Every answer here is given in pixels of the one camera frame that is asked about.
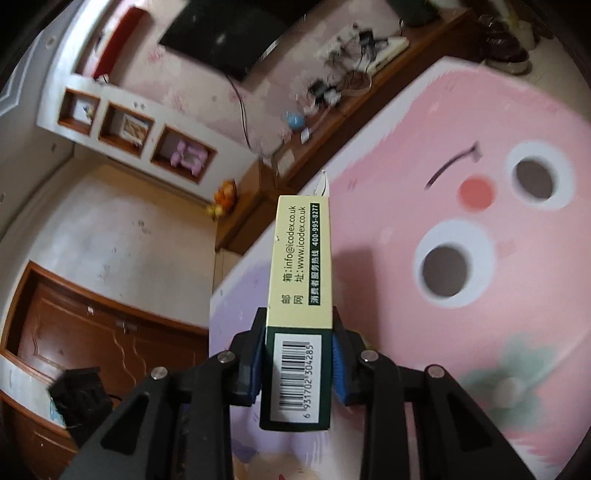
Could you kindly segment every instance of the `tile floor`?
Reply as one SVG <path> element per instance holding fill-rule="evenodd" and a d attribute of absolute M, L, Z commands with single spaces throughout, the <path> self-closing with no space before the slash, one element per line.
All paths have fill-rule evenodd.
<path fill-rule="evenodd" d="M 542 38 L 530 52 L 532 70 L 520 77 L 562 101 L 591 122 L 591 89 L 557 38 Z M 241 256 L 221 250 L 216 254 L 213 290 L 236 266 Z"/>

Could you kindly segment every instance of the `pink toy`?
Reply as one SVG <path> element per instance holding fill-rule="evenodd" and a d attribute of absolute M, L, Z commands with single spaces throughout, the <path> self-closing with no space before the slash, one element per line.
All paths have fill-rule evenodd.
<path fill-rule="evenodd" d="M 185 141 L 180 140 L 177 145 L 177 151 L 170 157 L 170 164 L 173 167 L 181 166 L 191 171 L 193 177 L 198 177 L 209 152 L 201 145 L 188 145 Z"/>

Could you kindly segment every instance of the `floor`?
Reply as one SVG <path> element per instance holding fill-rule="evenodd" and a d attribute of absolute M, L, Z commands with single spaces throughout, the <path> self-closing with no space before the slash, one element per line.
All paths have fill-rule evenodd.
<path fill-rule="evenodd" d="M 591 122 L 591 90 L 557 38 L 542 38 L 530 52 L 532 71 L 525 81 L 549 93 Z"/>

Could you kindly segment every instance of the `electrical wire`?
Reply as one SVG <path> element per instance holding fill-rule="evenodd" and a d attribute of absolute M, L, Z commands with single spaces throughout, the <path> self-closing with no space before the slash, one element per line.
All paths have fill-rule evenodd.
<path fill-rule="evenodd" d="M 322 115 L 320 116 L 320 118 L 318 119 L 318 121 L 312 125 L 312 127 L 309 128 L 310 131 L 310 135 L 312 134 L 312 132 L 314 132 L 322 123 L 322 120 L 324 120 L 326 118 L 326 115 L 329 114 L 330 109 L 332 108 L 332 105 L 329 105 L 326 110 L 324 111 L 324 113 L 322 113 Z"/>
<path fill-rule="evenodd" d="M 242 95 L 238 91 L 238 88 L 236 87 L 236 85 L 234 85 L 234 82 L 232 81 L 232 79 L 227 74 L 224 74 L 224 75 L 228 79 L 228 82 L 230 82 L 230 85 L 232 85 L 232 88 L 234 89 L 234 92 L 236 92 L 236 96 L 238 97 L 238 101 L 240 102 L 240 112 L 242 114 L 242 131 L 244 132 L 244 139 L 246 140 L 246 145 L 248 146 L 248 150 L 250 150 L 253 153 L 256 153 L 257 155 L 260 155 L 261 157 L 271 158 L 275 154 L 275 152 L 277 150 L 279 150 L 285 144 L 285 141 L 281 140 L 281 144 L 275 150 L 273 150 L 273 152 L 271 152 L 270 154 L 265 154 L 262 151 L 258 151 L 255 148 L 252 148 L 251 140 L 250 140 L 250 138 L 248 138 L 248 116 L 246 114 L 246 107 L 244 105 L 244 100 L 242 99 Z"/>

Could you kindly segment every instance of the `barcode sticker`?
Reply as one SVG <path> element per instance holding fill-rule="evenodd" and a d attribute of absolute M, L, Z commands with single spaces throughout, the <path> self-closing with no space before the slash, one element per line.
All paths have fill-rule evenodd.
<path fill-rule="evenodd" d="M 271 421 L 318 423 L 322 335 L 276 333 Z"/>

